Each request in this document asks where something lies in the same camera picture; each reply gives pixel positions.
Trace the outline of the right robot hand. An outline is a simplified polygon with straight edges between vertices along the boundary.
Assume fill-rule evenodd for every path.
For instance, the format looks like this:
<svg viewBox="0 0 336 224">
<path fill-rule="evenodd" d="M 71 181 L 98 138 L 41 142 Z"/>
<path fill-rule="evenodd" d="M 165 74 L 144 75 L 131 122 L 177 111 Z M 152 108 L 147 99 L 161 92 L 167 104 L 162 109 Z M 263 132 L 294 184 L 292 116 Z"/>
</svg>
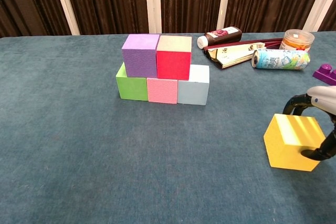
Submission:
<svg viewBox="0 0 336 224">
<path fill-rule="evenodd" d="M 309 107 L 315 107 L 329 115 L 335 124 L 335 86 L 315 86 L 305 94 L 295 95 L 286 103 L 282 113 L 301 115 Z M 315 150 L 303 150 L 301 155 L 314 161 L 330 159 L 335 155 L 335 130 Z"/>
</svg>

